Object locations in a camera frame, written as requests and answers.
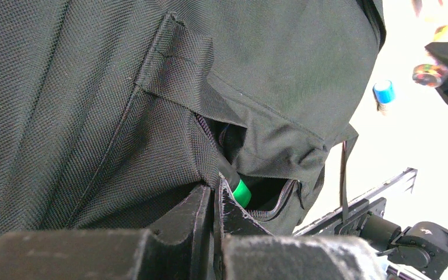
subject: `blue cap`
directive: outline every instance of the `blue cap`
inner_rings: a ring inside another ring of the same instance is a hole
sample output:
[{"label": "blue cap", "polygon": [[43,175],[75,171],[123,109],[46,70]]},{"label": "blue cap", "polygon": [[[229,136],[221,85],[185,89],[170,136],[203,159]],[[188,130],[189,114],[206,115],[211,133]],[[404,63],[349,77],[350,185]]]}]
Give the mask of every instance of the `blue cap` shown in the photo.
[{"label": "blue cap", "polygon": [[382,104],[392,102],[396,98],[396,95],[394,94],[393,83],[390,80],[377,82],[373,86],[373,92],[375,92],[377,101]]}]

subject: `black clamp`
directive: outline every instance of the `black clamp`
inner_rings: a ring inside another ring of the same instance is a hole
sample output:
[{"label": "black clamp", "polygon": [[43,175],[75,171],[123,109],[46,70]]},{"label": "black clamp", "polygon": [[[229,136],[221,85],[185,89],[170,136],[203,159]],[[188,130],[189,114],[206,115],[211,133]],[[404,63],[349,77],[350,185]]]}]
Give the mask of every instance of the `black clamp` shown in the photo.
[{"label": "black clamp", "polygon": [[432,280],[448,267],[448,230],[431,222],[407,227],[390,244],[395,248],[388,260],[410,265]]}]

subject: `black bag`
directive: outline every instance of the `black bag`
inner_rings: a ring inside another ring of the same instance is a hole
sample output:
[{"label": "black bag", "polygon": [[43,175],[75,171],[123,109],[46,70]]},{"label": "black bag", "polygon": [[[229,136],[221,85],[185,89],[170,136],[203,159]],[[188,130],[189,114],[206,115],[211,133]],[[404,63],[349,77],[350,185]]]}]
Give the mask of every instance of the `black bag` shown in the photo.
[{"label": "black bag", "polygon": [[218,186],[218,152],[291,234],[354,136],[381,2],[0,1],[0,235],[147,227]]}]

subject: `zipper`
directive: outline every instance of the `zipper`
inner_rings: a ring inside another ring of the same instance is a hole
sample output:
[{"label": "zipper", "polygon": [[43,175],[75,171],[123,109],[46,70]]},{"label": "zipper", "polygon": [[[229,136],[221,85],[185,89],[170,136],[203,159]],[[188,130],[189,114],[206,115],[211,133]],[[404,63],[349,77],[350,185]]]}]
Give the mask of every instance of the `zipper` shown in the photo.
[{"label": "zipper", "polygon": [[279,198],[277,199],[277,203],[275,207],[270,211],[262,211],[262,210],[247,210],[248,213],[258,221],[266,222],[274,219],[284,207],[286,202],[289,200],[291,195],[293,194],[293,189],[295,184],[301,185],[301,182],[298,180],[288,180],[284,187],[282,187],[281,193],[279,194]]},{"label": "zipper", "polygon": [[211,131],[211,129],[210,129],[210,127],[209,127],[207,121],[205,120],[205,118],[204,118],[202,115],[199,115],[199,114],[195,114],[195,116],[196,116],[196,118],[197,118],[197,122],[198,122],[198,124],[199,124],[199,125],[202,127],[202,129],[204,130],[204,133],[205,133],[205,135],[207,135],[207,137],[209,138],[209,140],[210,140],[212,146],[213,146],[214,148],[217,148],[217,145],[216,145],[215,140],[214,140],[213,133],[212,133],[212,131]]},{"label": "zipper", "polygon": [[[202,115],[195,114],[197,122],[202,127],[204,133],[209,138],[210,142],[212,143],[212,146],[216,148],[217,144],[214,140],[213,133],[205,120],[205,118]],[[288,180],[286,184],[282,187],[281,193],[279,194],[279,198],[277,199],[277,203],[275,204],[275,207],[270,211],[262,211],[262,210],[246,210],[250,216],[252,216],[254,219],[262,222],[270,221],[274,217],[276,217],[283,206],[286,204],[286,202],[289,200],[291,195],[293,194],[293,189],[295,184],[298,184],[298,190],[301,190],[301,182],[298,180]],[[298,193],[300,202],[301,202],[301,193]]]},{"label": "zipper", "polygon": [[384,22],[382,21],[382,17],[380,16],[373,0],[357,0],[357,3],[372,26],[380,51],[386,42],[386,28],[384,26]]}]

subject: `green bottle cap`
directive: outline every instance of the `green bottle cap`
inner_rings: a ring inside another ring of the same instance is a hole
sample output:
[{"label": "green bottle cap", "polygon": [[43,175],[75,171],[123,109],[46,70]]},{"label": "green bottle cap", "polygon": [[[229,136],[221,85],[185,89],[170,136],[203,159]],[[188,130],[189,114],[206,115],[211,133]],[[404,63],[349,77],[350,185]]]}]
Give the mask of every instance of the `green bottle cap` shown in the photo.
[{"label": "green bottle cap", "polygon": [[236,189],[233,192],[233,196],[234,196],[235,200],[243,208],[248,206],[248,203],[250,202],[250,199],[251,199],[251,191],[244,184],[243,180],[240,180],[239,185],[236,187]]}]

